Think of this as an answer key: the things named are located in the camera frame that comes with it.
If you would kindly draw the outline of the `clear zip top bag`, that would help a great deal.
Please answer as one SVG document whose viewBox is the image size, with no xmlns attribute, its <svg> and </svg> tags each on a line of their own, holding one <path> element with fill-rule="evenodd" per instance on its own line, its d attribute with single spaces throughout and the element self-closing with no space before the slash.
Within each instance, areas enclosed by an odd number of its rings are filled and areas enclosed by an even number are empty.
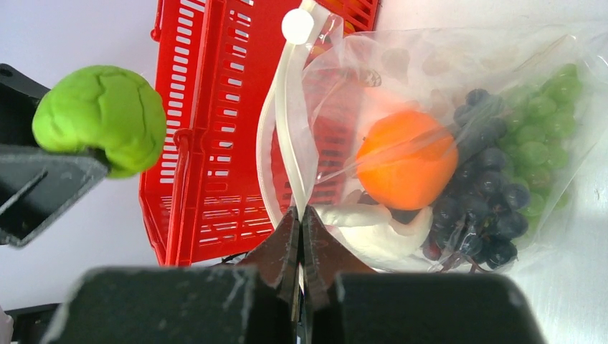
<svg viewBox="0 0 608 344">
<path fill-rule="evenodd" d="M 569 191 L 607 131 L 607 25 L 345 34 L 303 1 L 256 142 L 273 227 L 315 210 L 378 272 L 516 272 L 566 248 Z"/>
</svg>

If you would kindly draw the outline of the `black grape bunch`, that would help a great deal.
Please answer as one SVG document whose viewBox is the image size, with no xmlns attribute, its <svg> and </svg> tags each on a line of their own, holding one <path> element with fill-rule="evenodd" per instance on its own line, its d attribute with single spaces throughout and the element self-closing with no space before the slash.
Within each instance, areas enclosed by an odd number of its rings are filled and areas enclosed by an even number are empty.
<svg viewBox="0 0 608 344">
<path fill-rule="evenodd" d="M 520 213 L 531 192 L 508 175 L 510 158 L 498 141 L 507 133 L 502 97 L 474 89 L 454 112 L 459 163 L 432 207 L 432 226 L 422 246 L 433 270 L 469 265 L 491 272 L 517 260 L 515 239 L 529 229 Z"/>
</svg>

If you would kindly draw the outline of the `red plastic basket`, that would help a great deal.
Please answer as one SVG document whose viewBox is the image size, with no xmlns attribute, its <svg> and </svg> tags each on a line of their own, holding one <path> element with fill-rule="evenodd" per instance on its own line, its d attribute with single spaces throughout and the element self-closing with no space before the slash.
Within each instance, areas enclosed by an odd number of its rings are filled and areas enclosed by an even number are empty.
<svg viewBox="0 0 608 344">
<path fill-rule="evenodd" d="M 257 125 L 296 1 L 160 1 L 156 89 L 168 113 L 140 202 L 158 263 L 254 249 L 272 231 L 257 181 Z"/>
</svg>

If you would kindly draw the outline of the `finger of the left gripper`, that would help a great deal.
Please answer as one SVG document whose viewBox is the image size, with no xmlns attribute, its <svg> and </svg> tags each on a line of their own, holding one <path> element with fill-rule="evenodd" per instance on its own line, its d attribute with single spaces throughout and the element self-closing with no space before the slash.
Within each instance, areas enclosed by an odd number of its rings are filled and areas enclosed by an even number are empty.
<svg viewBox="0 0 608 344">
<path fill-rule="evenodd" d="M 1 63 L 1 144 L 37 147 L 34 114 L 48 87 Z"/>
<path fill-rule="evenodd" d="M 25 247 L 109 172 L 101 150 L 50 153 L 2 144 L 1 244 Z"/>
</svg>

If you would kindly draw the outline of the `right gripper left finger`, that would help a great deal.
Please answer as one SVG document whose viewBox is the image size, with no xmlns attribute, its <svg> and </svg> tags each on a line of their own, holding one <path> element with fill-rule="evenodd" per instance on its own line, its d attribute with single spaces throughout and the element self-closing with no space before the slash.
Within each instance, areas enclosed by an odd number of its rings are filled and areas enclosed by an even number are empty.
<svg viewBox="0 0 608 344">
<path fill-rule="evenodd" d="M 298 314 L 301 304 L 301 220 L 291 206 L 274 232 L 234 268 L 244 272 L 249 314 Z"/>
</svg>

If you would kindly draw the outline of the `green grape bunch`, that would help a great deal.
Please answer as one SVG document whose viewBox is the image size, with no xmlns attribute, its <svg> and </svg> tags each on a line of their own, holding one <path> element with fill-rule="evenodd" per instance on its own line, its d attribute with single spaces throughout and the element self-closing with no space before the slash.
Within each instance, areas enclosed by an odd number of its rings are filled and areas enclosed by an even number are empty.
<svg viewBox="0 0 608 344">
<path fill-rule="evenodd" d="M 578 67 L 567 63 L 546 79 L 501 93 L 508 110 L 499 146 L 510 159 L 510 179 L 531 193 L 530 203 L 518 210 L 530 221 L 543 213 L 558 172 L 569 164 L 565 142 L 576 131 L 582 88 Z"/>
</svg>

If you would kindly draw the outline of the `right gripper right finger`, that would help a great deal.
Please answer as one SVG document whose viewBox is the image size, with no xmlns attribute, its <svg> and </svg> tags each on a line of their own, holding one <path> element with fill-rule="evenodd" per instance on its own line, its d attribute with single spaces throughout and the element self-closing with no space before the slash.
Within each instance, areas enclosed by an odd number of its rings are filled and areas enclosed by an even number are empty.
<svg viewBox="0 0 608 344">
<path fill-rule="evenodd" d="M 305 304 L 312 313 L 344 300 L 345 278 L 376 274 L 329 232 L 312 206 L 303 214 L 302 244 Z"/>
</svg>

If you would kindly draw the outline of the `white garlic bulb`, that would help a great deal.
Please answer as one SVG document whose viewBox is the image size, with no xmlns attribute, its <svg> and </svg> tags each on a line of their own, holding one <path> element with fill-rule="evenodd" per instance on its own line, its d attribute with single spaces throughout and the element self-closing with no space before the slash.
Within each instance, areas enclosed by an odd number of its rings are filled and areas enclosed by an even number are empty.
<svg viewBox="0 0 608 344">
<path fill-rule="evenodd" d="M 383 205 L 317 205 L 315 210 L 329 233 L 372 269 L 413 272 L 422 268 L 413 255 L 430 232 L 432 208 L 423 208 L 408 224 L 394 219 Z"/>
</svg>

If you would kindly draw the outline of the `green cabbage ball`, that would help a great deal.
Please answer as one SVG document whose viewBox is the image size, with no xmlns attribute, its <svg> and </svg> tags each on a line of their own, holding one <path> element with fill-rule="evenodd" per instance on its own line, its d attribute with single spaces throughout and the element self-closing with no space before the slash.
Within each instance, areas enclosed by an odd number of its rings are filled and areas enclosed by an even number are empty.
<svg viewBox="0 0 608 344">
<path fill-rule="evenodd" d="M 162 155 L 167 118 L 161 95 L 140 74 L 113 65 L 69 73 L 41 99 L 35 141 L 54 153 L 102 152 L 109 177 L 130 178 Z"/>
</svg>

